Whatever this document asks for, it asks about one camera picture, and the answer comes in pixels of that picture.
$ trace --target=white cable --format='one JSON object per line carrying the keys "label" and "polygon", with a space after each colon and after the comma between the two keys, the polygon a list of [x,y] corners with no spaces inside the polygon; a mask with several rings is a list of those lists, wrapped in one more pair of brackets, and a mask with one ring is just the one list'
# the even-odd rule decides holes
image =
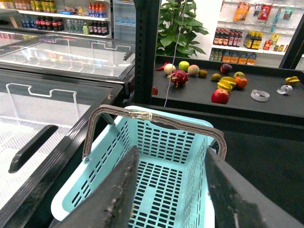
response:
{"label": "white cable", "polygon": [[[174,61],[175,61],[175,56],[176,56],[177,45],[178,45],[179,40],[180,40],[181,29],[182,29],[182,25],[184,23],[184,16],[185,16],[186,5],[187,5],[187,0],[185,0],[185,6],[184,6],[184,9],[183,9],[182,15],[181,15],[182,19],[181,19],[180,31],[179,31],[179,35],[177,37],[177,41],[176,41],[176,45],[175,45],[175,49],[174,49],[174,56],[173,56],[173,61],[172,61],[172,67],[171,67],[170,75],[172,74],[172,70],[173,70],[173,66],[174,66]],[[170,89],[170,83],[171,83],[171,78],[169,79],[169,85],[168,85],[168,89],[167,89],[166,101],[165,101],[164,107],[166,107],[166,104],[167,104],[167,101],[168,101],[168,93],[169,93],[169,89]]]}

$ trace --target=tape roll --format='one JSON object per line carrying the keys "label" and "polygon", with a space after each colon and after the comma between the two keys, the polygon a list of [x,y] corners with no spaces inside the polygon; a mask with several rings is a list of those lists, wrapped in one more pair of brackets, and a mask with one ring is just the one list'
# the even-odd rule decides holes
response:
{"label": "tape roll", "polygon": [[280,89],[277,89],[276,91],[279,93],[279,94],[289,94],[291,91],[293,90],[293,88],[289,85],[284,85],[282,86]]}
{"label": "tape roll", "polygon": [[266,102],[268,101],[270,95],[264,91],[252,90],[251,97],[257,101]]}

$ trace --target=chest freezer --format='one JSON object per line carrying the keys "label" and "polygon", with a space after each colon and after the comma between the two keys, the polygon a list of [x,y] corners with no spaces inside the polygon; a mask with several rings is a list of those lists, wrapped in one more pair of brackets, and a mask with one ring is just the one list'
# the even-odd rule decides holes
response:
{"label": "chest freezer", "polygon": [[47,34],[0,53],[0,67],[90,81],[133,90],[135,43]]}
{"label": "chest freezer", "polygon": [[112,104],[122,90],[116,84],[0,70],[0,227],[19,227],[13,215],[34,210],[83,142],[92,111]]}
{"label": "chest freezer", "polygon": [[18,33],[18,32],[8,32],[4,30],[0,30],[0,51],[2,51],[3,48],[6,46],[12,45],[12,44],[18,44],[25,40],[33,39],[38,37],[34,34],[24,34],[24,33]]}

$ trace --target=glass freezer lid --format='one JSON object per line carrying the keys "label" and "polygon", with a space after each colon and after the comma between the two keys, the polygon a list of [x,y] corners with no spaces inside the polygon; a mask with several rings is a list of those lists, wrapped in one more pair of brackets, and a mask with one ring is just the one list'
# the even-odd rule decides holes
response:
{"label": "glass freezer lid", "polygon": [[35,35],[0,31],[0,48],[6,45],[15,44],[20,41],[35,38]]}
{"label": "glass freezer lid", "polygon": [[134,66],[135,44],[62,35],[45,35],[0,55],[14,65],[78,72],[94,77],[124,78]]}
{"label": "glass freezer lid", "polygon": [[[59,142],[65,136],[70,138],[71,134],[77,133],[71,129],[82,116],[107,99],[111,91],[111,87],[33,79],[0,72],[0,210]],[[9,173],[16,153],[50,125],[58,129],[17,172]]]}

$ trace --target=red apple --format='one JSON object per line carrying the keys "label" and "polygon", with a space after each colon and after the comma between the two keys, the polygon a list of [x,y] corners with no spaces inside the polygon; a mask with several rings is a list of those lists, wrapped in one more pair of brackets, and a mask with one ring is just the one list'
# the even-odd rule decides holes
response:
{"label": "red apple", "polygon": [[153,86],[152,87],[152,95],[157,95],[157,94],[158,94],[158,89],[155,86]]}
{"label": "red apple", "polygon": [[217,89],[211,96],[211,101],[218,104],[227,104],[229,101],[229,93],[225,89]]}

